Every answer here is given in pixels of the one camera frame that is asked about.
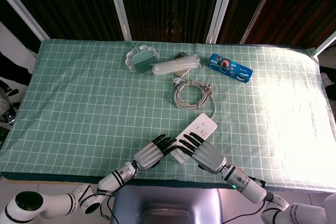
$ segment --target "power strip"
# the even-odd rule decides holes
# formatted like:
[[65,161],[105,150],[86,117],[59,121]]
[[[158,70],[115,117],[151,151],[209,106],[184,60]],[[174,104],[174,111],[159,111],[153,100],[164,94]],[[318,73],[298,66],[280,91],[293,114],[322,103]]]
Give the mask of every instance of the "power strip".
[[[182,131],[177,137],[177,141],[174,145],[183,146],[179,142],[180,139],[185,139],[184,134],[189,134],[190,132],[194,132],[199,135],[201,138],[206,140],[214,131],[217,129],[217,124],[212,121],[206,114],[200,114],[184,131]],[[170,153],[172,159],[178,161],[179,163],[184,163],[190,157],[187,154],[184,154],[181,150],[176,149]]]

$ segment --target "dark curtain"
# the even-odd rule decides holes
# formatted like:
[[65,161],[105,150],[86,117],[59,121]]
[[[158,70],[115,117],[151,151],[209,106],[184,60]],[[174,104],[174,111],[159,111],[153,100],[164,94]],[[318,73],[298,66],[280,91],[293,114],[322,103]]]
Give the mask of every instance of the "dark curtain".
[[317,47],[336,30],[336,0],[267,0],[247,44]]
[[133,40],[205,43],[216,0],[123,0]]
[[41,41],[6,0],[0,0],[0,6],[0,22],[4,24],[26,48],[38,53]]
[[21,0],[50,38],[123,40],[113,0]]
[[218,44],[239,44],[261,0],[230,0]]

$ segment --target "robotic arm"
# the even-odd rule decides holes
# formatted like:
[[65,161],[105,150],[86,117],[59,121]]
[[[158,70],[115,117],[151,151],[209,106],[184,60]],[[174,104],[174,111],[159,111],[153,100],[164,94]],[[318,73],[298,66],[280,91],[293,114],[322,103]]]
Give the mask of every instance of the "robotic arm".
[[97,194],[88,184],[76,187],[72,192],[48,196],[35,191],[24,191],[16,195],[0,213],[1,224],[32,223],[37,215],[45,219],[73,213],[78,206],[85,214],[94,212],[100,204],[135,177],[137,170],[147,170],[156,166],[160,160],[176,146],[176,140],[165,138],[162,134],[147,144],[134,156],[98,183]]
[[226,157],[209,142],[195,133],[183,136],[185,139],[179,140],[183,146],[179,146],[179,149],[193,158],[200,168],[212,174],[221,173],[228,184],[251,202],[268,202],[261,213],[265,224],[336,224],[336,194],[325,200],[325,208],[289,205],[280,196],[262,188],[237,166],[227,165]]

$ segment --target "blue box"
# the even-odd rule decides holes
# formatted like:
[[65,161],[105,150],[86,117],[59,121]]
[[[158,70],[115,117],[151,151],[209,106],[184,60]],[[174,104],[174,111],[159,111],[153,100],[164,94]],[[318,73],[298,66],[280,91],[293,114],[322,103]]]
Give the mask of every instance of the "blue box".
[[227,76],[230,76],[244,83],[249,81],[253,73],[252,69],[244,67],[232,60],[226,59],[217,54],[211,55],[208,62],[208,68],[226,74]]

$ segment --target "green tablecloth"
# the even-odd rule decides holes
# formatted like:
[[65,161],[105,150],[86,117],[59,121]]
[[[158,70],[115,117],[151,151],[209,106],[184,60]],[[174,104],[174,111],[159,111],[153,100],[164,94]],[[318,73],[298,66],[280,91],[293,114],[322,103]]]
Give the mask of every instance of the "green tablecloth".
[[[319,66],[310,58],[315,50],[139,44],[156,48],[160,61],[181,51],[204,60],[185,79],[211,83],[218,128],[208,140],[230,163],[269,186],[336,188],[322,173],[336,163],[335,122]],[[129,71],[124,61],[130,50],[125,41],[43,41],[17,121],[0,150],[0,170],[105,176],[159,134],[175,137],[200,113],[212,114],[210,102],[198,111],[176,108],[173,75]],[[243,84],[207,68],[212,53],[252,68],[252,79]],[[196,101],[198,92],[189,88],[184,97]],[[192,159],[178,164],[169,156],[137,178],[223,183]]]

